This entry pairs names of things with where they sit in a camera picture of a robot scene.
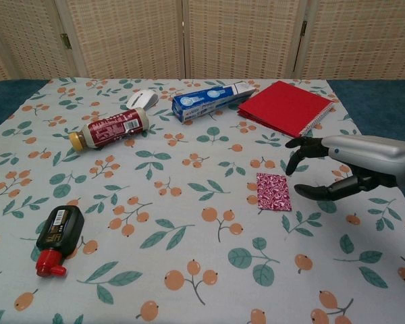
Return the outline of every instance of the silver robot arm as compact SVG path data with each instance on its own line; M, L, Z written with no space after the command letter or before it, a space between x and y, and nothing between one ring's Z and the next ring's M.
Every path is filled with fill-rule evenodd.
M353 176L332 185L295 185L297 193L313 200L337 200L369 191L379 185L405 186L405 142L376 136L339 135L325 138L300 137L286 147L300 148L291 156L286 174L291 175L305 157L325 157L348 165Z

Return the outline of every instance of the white computer mouse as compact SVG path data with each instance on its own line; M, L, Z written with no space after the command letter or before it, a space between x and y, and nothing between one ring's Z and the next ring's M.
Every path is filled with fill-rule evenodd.
M129 109L134 109L137 107L141 107L144 110L154 106L158 101L158 96L155 91L153 90L139 90L135 92L132 97L130 97L126 107Z

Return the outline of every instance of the pink fabric swatch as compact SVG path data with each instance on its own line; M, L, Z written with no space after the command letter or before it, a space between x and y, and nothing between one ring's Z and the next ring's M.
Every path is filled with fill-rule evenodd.
M277 174L257 173L258 208L272 211L291 211L290 193L286 177Z

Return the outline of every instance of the red spiral notebook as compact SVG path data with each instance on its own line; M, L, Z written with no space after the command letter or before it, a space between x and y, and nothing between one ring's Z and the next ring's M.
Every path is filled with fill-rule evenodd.
M238 114L292 137L305 135L333 101L277 81L239 106Z

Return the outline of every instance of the red bottle cap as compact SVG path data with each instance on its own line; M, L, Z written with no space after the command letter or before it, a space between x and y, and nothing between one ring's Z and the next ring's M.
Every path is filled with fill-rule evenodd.
M36 262L37 275L40 277L48 277L57 275L63 277L66 274L66 268L60 265L61 253L59 251L49 249L43 250Z

